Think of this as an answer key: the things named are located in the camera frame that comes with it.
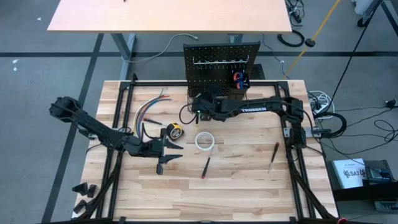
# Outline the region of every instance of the butcher block tabletop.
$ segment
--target butcher block tabletop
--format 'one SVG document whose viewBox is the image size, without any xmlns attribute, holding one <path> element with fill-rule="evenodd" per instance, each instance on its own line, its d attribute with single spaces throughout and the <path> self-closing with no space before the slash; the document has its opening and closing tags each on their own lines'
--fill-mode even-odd
<svg viewBox="0 0 398 224">
<path fill-rule="evenodd" d="M 105 81 L 99 100 L 96 119 L 109 127 L 112 126 L 121 82 Z M 302 100 L 304 109 L 311 114 L 304 81 L 289 80 L 288 83 L 290 95 Z M 183 157 L 164 165 L 163 175 L 157 175 L 157 159 L 131 157 L 125 152 L 115 220 L 124 216 L 127 220 L 139 221 L 289 221 L 289 217 L 297 216 L 280 119 L 275 113 L 245 113 L 225 122 L 200 121 L 184 125 L 178 119 L 178 112 L 187 104 L 186 86 L 135 86 L 128 123 L 130 128 L 133 128 L 138 108 L 158 96 L 162 89 L 163 94 L 169 95 L 172 101 L 152 106 L 146 117 L 163 124 L 177 122 L 182 126 L 185 134 L 174 143 L 184 149 L 165 149 L 165 154 L 181 154 Z M 247 93 L 249 100 L 273 95 L 274 89 L 270 86 L 252 86 Z M 126 98 L 127 91 L 118 127 L 122 124 Z M 185 122 L 192 117 L 186 110 L 182 113 Z M 148 135 L 160 134 L 161 126 L 152 123 L 145 125 Z M 306 117 L 302 126 L 310 126 Z M 210 152 L 200 151 L 195 146 L 195 136 L 202 131 L 208 131 L 215 137 L 205 179 L 201 178 L 201 173 Z M 268 174 L 276 142 L 280 145 Z M 98 140 L 90 141 L 89 147 L 96 144 L 99 144 Z M 307 139 L 307 145 L 321 150 L 312 138 Z M 326 209 L 337 216 L 323 156 L 309 149 L 303 149 L 303 154 L 310 188 Z M 81 183 L 96 184 L 96 194 L 101 185 L 105 159 L 104 146 L 94 147 L 86 156 Z M 304 193 L 299 189 L 303 212 L 308 216 Z M 104 217 L 110 195 L 111 190 L 105 198 Z M 78 194 L 76 204 L 81 199 L 91 200 Z"/>
<path fill-rule="evenodd" d="M 61 0 L 52 32 L 288 34 L 284 0 Z"/>
</svg>

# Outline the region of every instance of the roll of tape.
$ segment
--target roll of tape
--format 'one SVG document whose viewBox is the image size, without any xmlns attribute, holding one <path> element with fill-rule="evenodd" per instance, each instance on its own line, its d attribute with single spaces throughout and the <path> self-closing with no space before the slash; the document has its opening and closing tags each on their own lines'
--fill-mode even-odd
<svg viewBox="0 0 398 224">
<path fill-rule="evenodd" d="M 202 147 L 199 146 L 199 144 L 198 144 L 198 138 L 200 138 L 200 137 L 202 137 L 202 136 L 209 136 L 209 137 L 211 137 L 211 145 L 210 145 L 210 147 L 202 148 Z M 213 136 L 212 134 L 206 132 L 206 131 L 197 134 L 197 136 L 196 136 L 196 138 L 195 138 L 195 145 L 197 146 L 198 149 L 200 149 L 200 150 L 202 150 L 202 151 L 210 151 L 210 150 L 212 150 L 213 147 L 214 147 L 214 143 L 215 143 L 215 141 L 214 141 L 214 136 Z"/>
</svg>

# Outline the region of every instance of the desk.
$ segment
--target desk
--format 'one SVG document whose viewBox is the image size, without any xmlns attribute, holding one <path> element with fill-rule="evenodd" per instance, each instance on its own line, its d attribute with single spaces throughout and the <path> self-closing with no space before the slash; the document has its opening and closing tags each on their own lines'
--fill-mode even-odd
<svg viewBox="0 0 398 224">
<path fill-rule="evenodd" d="M 305 110 L 311 112 L 304 81 L 288 82 L 290 95 L 303 100 Z M 104 83 L 96 119 L 107 126 L 113 123 L 120 83 Z M 165 124 L 180 123 L 178 112 L 187 103 L 186 86 L 136 85 L 132 93 L 129 127 L 140 105 L 159 95 L 162 88 L 165 94 L 170 95 L 172 102 L 154 105 L 146 116 Z M 247 96 L 253 99 L 274 94 L 275 90 L 271 87 L 252 86 Z M 188 121 L 191 117 L 186 112 L 182 119 Z M 308 119 L 305 118 L 302 124 L 308 127 Z M 141 221 L 289 221 L 289 217 L 296 216 L 281 124 L 276 114 L 240 114 L 224 123 L 202 121 L 198 125 L 192 123 L 182 127 L 185 135 L 175 143 L 184 147 L 184 150 L 166 149 L 165 153 L 182 154 L 183 157 L 164 165 L 163 175 L 155 173 L 156 159 L 130 157 L 127 154 L 123 156 L 115 220 L 125 216 L 127 220 Z M 146 128 L 149 135 L 159 135 L 160 126 L 146 123 Z M 212 133 L 216 142 L 204 180 L 200 177 L 209 152 L 199 151 L 194 144 L 195 136 L 202 131 Z M 280 142 L 279 150 L 273 169 L 268 174 L 277 141 Z M 95 144 L 98 141 L 90 142 L 90 146 Z M 308 138 L 307 144 L 320 150 L 320 145 L 314 139 Z M 310 188 L 326 209 L 337 216 L 323 157 L 309 149 L 304 149 L 303 155 Z M 87 154 L 81 182 L 98 187 L 101 185 L 105 157 L 106 149 L 103 146 L 93 148 Z M 105 198 L 103 216 L 108 211 L 110 193 L 111 190 Z M 308 216 L 304 194 L 300 194 L 304 214 Z M 78 195 L 76 204 L 81 199 L 87 202 L 91 200 Z"/>
<path fill-rule="evenodd" d="M 292 28 L 284 0 L 61 0 L 47 30 L 111 33 L 130 60 L 135 35 L 127 45 L 121 33 L 286 34 Z"/>
</svg>

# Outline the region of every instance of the colorful wires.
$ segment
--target colorful wires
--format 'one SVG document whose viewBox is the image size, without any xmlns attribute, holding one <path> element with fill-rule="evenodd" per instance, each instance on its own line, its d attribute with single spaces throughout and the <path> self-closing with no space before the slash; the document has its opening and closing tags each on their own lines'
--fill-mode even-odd
<svg viewBox="0 0 398 224">
<path fill-rule="evenodd" d="M 137 136 L 139 138 L 141 138 L 142 135 L 144 134 L 144 133 L 141 133 L 140 126 L 141 126 L 142 120 L 144 119 L 145 112 L 152 105 L 154 105 L 160 101 L 171 101 L 172 100 L 169 98 L 165 99 L 166 97 L 169 97 L 169 96 L 165 96 L 165 95 L 162 95 L 162 93 L 160 93 L 160 95 L 158 97 L 155 97 L 155 98 L 149 100 L 148 102 L 144 103 L 142 106 L 140 106 L 138 108 L 137 113 L 134 116 L 134 129 L 136 130 Z"/>
</svg>

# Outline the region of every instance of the tape measure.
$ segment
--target tape measure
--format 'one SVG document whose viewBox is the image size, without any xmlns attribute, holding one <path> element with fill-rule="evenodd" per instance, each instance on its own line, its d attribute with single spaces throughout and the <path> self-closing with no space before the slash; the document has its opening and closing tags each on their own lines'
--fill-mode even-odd
<svg viewBox="0 0 398 224">
<path fill-rule="evenodd" d="M 175 141 L 184 134 L 184 130 L 177 123 L 171 123 L 166 127 L 167 136 Z"/>
</svg>

